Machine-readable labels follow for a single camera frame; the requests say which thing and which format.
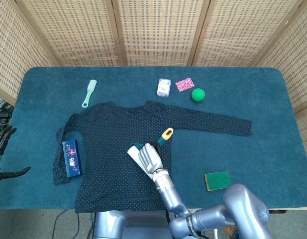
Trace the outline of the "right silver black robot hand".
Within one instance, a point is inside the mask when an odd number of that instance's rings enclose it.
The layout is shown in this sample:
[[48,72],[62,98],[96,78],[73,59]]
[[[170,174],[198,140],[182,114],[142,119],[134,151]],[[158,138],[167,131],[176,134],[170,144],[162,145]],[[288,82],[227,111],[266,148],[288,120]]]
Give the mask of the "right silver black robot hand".
[[165,169],[162,164],[162,160],[156,149],[149,143],[143,145],[138,154],[139,160],[142,164],[143,171],[149,176],[153,177],[153,174]]

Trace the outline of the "dark blue polka dot shirt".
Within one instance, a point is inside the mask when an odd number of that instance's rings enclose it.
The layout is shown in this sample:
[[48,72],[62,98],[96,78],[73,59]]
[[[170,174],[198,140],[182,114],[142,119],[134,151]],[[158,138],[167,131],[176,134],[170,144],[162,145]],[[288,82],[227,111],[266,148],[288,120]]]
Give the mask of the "dark blue polka dot shirt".
[[134,142],[157,140],[169,127],[250,136],[252,122],[155,101],[133,108],[106,102],[71,115],[56,137],[62,143],[67,132],[77,131],[86,148],[86,168],[75,200],[75,211],[165,209],[154,183],[127,151]]

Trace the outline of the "silver robot torso base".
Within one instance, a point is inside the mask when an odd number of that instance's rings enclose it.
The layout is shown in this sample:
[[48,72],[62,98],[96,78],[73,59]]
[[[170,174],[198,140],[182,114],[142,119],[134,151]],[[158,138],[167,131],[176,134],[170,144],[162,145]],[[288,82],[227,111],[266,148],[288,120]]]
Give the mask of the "silver robot torso base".
[[92,239],[174,239],[169,224],[176,218],[164,210],[97,212]]

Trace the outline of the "green yellow scrub sponge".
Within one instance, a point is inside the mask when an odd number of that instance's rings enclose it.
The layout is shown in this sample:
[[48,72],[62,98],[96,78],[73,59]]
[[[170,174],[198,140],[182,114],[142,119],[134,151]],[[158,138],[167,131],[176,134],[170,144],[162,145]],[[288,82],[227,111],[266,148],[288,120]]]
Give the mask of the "green yellow scrub sponge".
[[204,179],[208,191],[226,189],[231,185],[231,180],[227,170],[206,173]]

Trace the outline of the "white purple patterned box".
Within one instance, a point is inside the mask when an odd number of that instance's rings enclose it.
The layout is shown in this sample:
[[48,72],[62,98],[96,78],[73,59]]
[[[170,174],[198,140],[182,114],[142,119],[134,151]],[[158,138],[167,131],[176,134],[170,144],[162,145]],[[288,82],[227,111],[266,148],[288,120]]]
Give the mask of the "white purple patterned box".
[[171,80],[160,78],[157,86],[157,96],[168,97],[170,93]]

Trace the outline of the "dark blue printed box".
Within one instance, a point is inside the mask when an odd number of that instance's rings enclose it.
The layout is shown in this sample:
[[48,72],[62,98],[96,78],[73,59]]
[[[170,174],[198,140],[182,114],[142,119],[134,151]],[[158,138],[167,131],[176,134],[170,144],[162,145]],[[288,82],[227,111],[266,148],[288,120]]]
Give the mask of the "dark blue printed box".
[[81,161],[76,139],[69,139],[62,142],[64,162],[67,178],[82,175]]

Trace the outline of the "green ball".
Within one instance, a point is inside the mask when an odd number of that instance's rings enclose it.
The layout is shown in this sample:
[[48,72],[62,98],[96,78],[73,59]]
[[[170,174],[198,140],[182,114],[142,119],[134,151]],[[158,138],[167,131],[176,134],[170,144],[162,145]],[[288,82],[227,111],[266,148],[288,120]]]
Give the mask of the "green ball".
[[192,90],[191,98],[195,102],[201,102],[205,99],[205,91],[201,88],[196,88]]

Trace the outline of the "pink patterned square card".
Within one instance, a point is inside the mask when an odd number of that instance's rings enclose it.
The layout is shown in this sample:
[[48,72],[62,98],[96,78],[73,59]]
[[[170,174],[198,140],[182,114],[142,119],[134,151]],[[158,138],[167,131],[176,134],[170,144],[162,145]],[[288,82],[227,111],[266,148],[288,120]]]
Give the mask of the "pink patterned square card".
[[195,85],[191,78],[186,78],[175,83],[179,92],[193,88]]

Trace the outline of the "light green cleaning brush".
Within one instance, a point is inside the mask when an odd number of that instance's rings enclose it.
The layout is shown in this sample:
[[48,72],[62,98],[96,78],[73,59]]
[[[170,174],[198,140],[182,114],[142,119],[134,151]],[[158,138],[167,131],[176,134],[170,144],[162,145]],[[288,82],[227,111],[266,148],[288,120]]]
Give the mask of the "light green cleaning brush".
[[95,79],[90,80],[90,82],[89,82],[89,84],[87,86],[86,97],[85,97],[85,99],[84,99],[84,101],[82,103],[82,108],[87,108],[88,107],[91,94],[95,90],[96,84],[97,84],[97,80],[95,80]]

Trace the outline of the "teal carpet table cover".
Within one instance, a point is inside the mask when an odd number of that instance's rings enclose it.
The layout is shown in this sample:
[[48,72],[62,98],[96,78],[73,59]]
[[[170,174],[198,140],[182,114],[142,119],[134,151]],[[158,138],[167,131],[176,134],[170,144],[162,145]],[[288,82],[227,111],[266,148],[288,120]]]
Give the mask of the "teal carpet table cover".
[[[157,96],[159,79],[170,79],[169,96]],[[175,83],[191,78],[179,92]],[[90,80],[97,80],[82,108]],[[205,99],[195,102],[192,90]],[[208,191],[206,173],[225,171],[268,208],[307,207],[307,157],[284,77],[275,68],[241,67],[35,67],[23,78],[11,123],[17,128],[1,160],[4,170],[31,167],[25,175],[0,181],[0,208],[75,209],[86,168],[86,148],[76,139],[82,175],[67,178],[56,134],[71,115],[111,102],[124,108],[155,101],[190,110],[250,120],[250,136],[174,129],[161,150],[163,165],[188,208],[222,203],[222,190]]]

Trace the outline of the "woven wooden folding screen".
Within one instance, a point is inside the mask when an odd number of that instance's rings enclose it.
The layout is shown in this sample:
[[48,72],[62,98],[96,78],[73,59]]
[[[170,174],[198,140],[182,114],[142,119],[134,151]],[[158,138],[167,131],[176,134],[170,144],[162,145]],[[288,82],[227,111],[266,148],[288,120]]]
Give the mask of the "woven wooden folding screen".
[[0,0],[0,105],[34,66],[266,66],[307,154],[307,0]]

